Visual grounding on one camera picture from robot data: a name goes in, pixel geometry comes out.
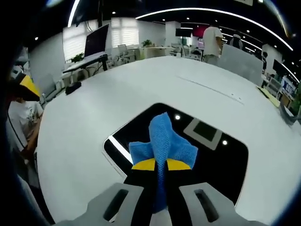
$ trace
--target ceiling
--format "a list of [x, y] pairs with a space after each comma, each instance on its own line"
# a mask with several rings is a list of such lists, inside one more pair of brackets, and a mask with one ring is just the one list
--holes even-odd
[[[258, 3], [257, 0], [253, 0], [253, 6], [248, 6], [235, 0], [103, 0], [102, 7], [99, 7], [99, 0], [80, 0], [73, 22], [77, 19], [81, 21], [97, 19], [99, 17], [99, 9], [103, 14], [103, 20], [108, 20], [112, 16], [137, 17], [150, 12], [170, 8], [194, 7], [223, 10], [247, 17], [262, 24], [284, 39], [292, 46], [294, 51], [291, 51], [281, 41], [264, 29], [243, 19], [226, 14], [198, 10], [181, 10], [155, 14], [141, 18], [141, 20], [163, 22], [162, 19], [165, 19], [165, 21], [178, 21], [182, 23], [182, 27], [194, 27], [197, 25], [196, 23], [209, 24], [217, 20], [222, 27], [243, 32], [246, 35], [246, 41], [256, 46], [261, 47], [263, 43], [276, 45], [277, 49], [284, 56], [284, 64], [292, 72], [296, 72], [297, 77], [300, 78], [301, 61], [299, 60], [301, 56], [299, 52], [301, 51], [301, 37], [299, 37], [299, 35], [301, 35], [301, 24], [298, 23], [298, 15], [292, 13], [294, 7], [296, 7], [296, 2], [292, 0], [272, 1], [275, 3], [282, 17], [285, 18], [290, 34], [294, 33], [296, 37], [287, 38], [276, 15], [273, 14], [266, 5]], [[32, 49], [45, 39], [61, 32], [68, 24], [73, 4], [74, 0], [63, 0], [54, 7], [45, 8], [30, 26], [24, 44], [28, 46], [29, 49]], [[233, 31], [230, 29], [225, 29], [223, 32], [233, 34]]]

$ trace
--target white t-shirt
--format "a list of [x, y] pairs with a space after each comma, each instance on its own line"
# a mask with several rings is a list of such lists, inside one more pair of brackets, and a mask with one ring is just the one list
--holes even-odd
[[7, 120], [7, 132], [10, 145], [13, 148], [21, 151], [27, 146], [27, 140], [33, 133], [37, 120], [42, 113], [43, 108], [39, 102], [26, 101], [24, 103], [19, 103], [12, 101], [10, 103], [8, 109], [9, 118]]
[[219, 56], [220, 47], [216, 42], [216, 37], [223, 38], [222, 32], [217, 27], [208, 27], [204, 31], [203, 41], [205, 45], [204, 56], [205, 55], [215, 55]]

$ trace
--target blue towel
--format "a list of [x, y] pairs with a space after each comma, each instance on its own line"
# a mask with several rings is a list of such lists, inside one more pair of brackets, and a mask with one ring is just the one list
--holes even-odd
[[154, 213], [166, 208], [166, 193], [164, 189], [164, 165], [167, 158], [179, 160], [194, 166], [198, 148], [192, 146], [186, 139], [177, 135], [172, 128], [167, 113], [154, 117], [149, 126], [150, 142], [129, 143], [134, 165], [138, 162], [155, 158], [158, 165], [158, 187]]

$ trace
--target round white table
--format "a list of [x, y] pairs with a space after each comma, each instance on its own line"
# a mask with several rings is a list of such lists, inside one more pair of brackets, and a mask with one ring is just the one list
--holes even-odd
[[55, 222], [75, 219], [91, 199], [123, 182], [103, 155], [103, 143], [158, 102], [245, 143], [249, 159], [236, 211], [266, 224], [278, 218], [301, 178], [300, 124], [287, 126], [278, 109], [246, 79], [199, 61], [165, 56], [100, 73], [46, 106], [38, 171]]

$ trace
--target window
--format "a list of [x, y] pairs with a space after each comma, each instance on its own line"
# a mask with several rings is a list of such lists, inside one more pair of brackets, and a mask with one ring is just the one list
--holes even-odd
[[134, 18], [112, 18], [112, 47], [139, 44], [138, 23]]
[[70, 61], [77, 54], [85, 52], [86, 37], [98, 28], [97, 20], [82, 22], [63, 29], [63, 49], [65, 61]]

